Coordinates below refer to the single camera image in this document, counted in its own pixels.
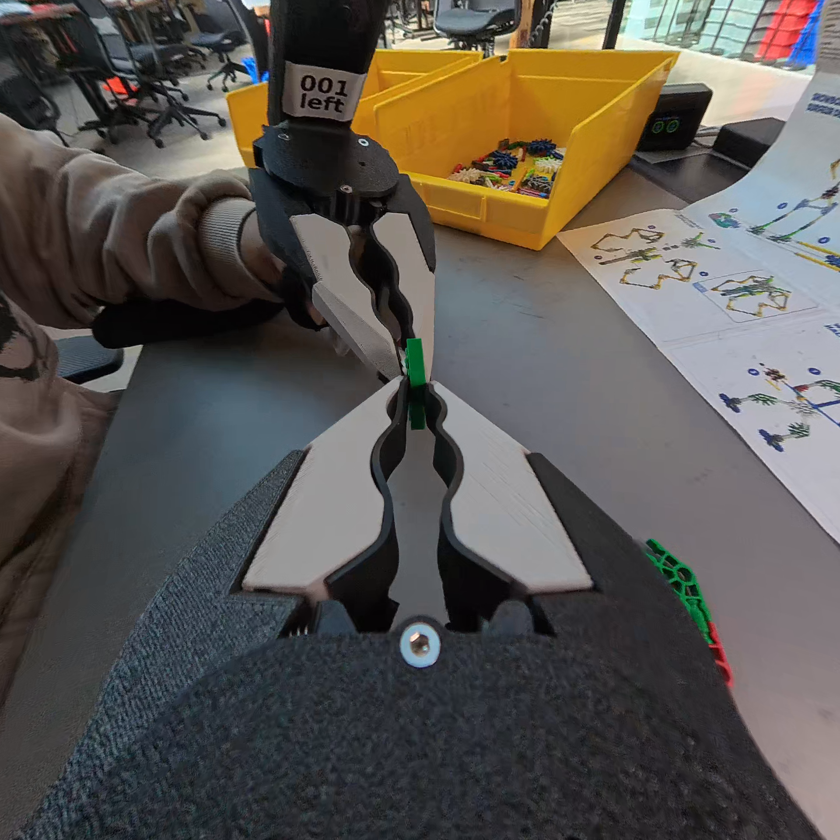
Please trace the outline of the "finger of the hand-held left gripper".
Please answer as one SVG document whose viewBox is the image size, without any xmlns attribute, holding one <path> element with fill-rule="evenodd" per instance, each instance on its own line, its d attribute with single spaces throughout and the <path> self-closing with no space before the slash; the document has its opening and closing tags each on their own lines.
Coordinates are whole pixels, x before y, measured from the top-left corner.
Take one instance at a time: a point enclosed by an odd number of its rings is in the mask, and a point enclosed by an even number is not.
<svg viewBox="0 0 840 840">
<path fill-rule="evenodd" d="M 316 279 L 315 309 L 373 372 L 387 382 L 401 377 L 396 343 L 375 313 L 373 291 L 352 268 L 347 229 L 313 213 L 292 216 L 290 223 Z"/>
<path fill-rule="evenodd" d="M 428 215 L 387 212 L 373 224 L 373 238 L 384 251 L 393 278 L 387 306 L 400 330 L 400 344 L 423 342 L 423 356 L 434 357 L 436 244 Z"/>
</svg>

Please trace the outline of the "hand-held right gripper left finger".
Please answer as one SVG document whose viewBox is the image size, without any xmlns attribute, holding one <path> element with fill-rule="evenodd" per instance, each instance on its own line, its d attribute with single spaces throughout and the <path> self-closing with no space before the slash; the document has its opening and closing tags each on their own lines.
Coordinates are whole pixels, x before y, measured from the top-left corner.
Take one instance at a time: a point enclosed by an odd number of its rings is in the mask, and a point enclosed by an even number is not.
<svg viewBox="0 0 840 840">
<path fill-rule="evenodd" d="M 405 452 L 406 381 L 383 385 L 311 441 L 249 561 L 245 592 L 373 607 L 398 568 L 387 478 Z"/>
</svg>

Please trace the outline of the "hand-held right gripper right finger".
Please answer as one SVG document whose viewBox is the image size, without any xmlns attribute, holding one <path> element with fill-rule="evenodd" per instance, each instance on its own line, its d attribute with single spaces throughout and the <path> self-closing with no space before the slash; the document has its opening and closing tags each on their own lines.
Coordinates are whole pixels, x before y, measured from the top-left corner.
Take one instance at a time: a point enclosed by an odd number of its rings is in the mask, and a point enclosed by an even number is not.
<svg viewBox="0 0 840 840">
<path fill-rule="evenodd" d="M 437 382 L 427 386 L 426 420 L 446 486 L 437 565 L 447 606 L 591 590 L 531 453 Z"/>
</svg>

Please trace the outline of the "green red toy connector assembly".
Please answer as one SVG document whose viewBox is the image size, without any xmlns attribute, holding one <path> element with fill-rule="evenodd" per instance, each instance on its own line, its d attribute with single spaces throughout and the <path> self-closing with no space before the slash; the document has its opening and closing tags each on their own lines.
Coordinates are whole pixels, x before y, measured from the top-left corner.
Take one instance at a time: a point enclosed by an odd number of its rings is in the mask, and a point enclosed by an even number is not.
<svg viewBox="0 0 840 840">
<path fill-rule="evenodd" d="M 695 572 L 655 539 L 643 542 L 643 551 L 665 577 L 668 585 L 677 594 L 688 615 L 698 627 L 714 658 L 720 676 L 726 687 L 731 690 L 734 687 L 732 667 Z"/>
</svg>

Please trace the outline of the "yellow parts bin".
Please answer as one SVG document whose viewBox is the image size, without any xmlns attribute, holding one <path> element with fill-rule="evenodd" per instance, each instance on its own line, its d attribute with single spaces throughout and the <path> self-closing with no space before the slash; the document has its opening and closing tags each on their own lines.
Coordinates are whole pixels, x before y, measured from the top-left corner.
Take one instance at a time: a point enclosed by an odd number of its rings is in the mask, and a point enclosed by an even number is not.
<svg viewBox="0 0 840 840">
<path fill-rule="evenodd" d="M 366 97 L 353 130 L 384 147 L 436 224 L 540 250 L 635 153 L 679 53 L 514 49 L 460 57 Z M 563 153 L 547 198 L 448 179 L 502 140 Z"/>
<path fill-rule="evenodd" d="M 378 49 L 374 53 L 352 130 L 379 140 L 377 111 L 386 102 L 473 66 L 482 55 L 471 50 Z M 261 82 L 227 94 L 230 122 L 246 168 L 256 166 L 253 143 L 267 126 L 268 83 Z"/>
</svg>

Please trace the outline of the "grey desk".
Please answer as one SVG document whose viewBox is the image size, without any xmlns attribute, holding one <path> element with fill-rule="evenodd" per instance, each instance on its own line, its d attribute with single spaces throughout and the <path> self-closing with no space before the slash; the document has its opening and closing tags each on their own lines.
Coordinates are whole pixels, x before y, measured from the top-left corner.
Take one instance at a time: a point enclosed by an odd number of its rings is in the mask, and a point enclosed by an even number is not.
<svg viewBox="0 0 840 840">
<path fill-rule="evenodd" d="M 838 838 L 838 547 L 558 240 L 437 229 L 434 376 L 697 573 L 752 736 Z M 2 715 L 2 838 L 53 784 L 178 561 L 375 388 L 321 333 L 142 350 Z"/>
</svg>

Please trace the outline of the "pile of toy pieces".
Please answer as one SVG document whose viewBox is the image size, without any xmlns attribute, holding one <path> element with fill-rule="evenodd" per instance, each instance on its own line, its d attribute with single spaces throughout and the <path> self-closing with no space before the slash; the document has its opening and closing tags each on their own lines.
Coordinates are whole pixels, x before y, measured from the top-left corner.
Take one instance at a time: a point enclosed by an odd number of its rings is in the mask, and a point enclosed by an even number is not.
<svg viewBox="0 0 840 840">
<path fill-rule="evenodd" d="M 495 150 L 458 163 L 452 182 L 548 200 L 559 179 L 567 149 L 549 139 L 502 140 Z"/>
</svg>

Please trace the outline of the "fold-out toy instruction sheet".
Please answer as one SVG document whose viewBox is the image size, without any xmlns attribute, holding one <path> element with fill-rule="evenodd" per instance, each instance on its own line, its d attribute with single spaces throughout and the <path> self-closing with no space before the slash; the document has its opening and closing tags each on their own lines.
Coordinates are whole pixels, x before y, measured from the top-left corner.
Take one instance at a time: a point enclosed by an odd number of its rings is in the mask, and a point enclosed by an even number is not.
<svg viewBox="0 0 840 840">
<path fill-rule="evenodd" d="M 558 235 L 836 541 L 838 159 L 835 61 L 729 188 Z"/>
</svg>

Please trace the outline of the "black digital clock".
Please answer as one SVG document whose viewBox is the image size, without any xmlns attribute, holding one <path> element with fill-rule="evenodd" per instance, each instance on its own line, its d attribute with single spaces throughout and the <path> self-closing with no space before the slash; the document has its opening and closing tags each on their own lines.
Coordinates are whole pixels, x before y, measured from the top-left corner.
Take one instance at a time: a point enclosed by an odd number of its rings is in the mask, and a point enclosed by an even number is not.
<svg viewBox="0 0 840 840">
<path fill-rule="evenodd" d="M 683 151 L 695 139 L 713 90 L 703 82 L 666 84 L 644 126 L 636 152 Z"/>
</svg>

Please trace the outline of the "small black device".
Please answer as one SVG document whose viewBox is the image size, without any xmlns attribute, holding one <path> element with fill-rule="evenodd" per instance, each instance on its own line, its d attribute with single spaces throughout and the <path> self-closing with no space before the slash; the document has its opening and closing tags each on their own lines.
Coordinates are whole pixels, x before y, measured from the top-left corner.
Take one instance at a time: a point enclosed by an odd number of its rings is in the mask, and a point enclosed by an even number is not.
<svg viewBox="0 0 840 840">
<path fill-rule="evenodd" d="M 751 170 L 781 135 L 786 121 L 777 118 L 729 122 L 717 132 L 711 153 L 744 170 Z"/>
</svg>

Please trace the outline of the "red blue stacked bins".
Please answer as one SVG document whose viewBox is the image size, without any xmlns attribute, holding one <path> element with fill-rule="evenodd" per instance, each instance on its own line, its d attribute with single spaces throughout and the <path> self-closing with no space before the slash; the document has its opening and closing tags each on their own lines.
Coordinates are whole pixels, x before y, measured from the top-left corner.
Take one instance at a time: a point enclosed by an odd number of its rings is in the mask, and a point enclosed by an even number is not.
<svg viewBox="0 0 840 840">
<path fill-rule="evenodd" d="M 816 11 L 817 1 L 772 2 L 772 15 L 754 53 L 757 61 L 776 63 L 793 56 L 796 44 Z"/>
</svg>

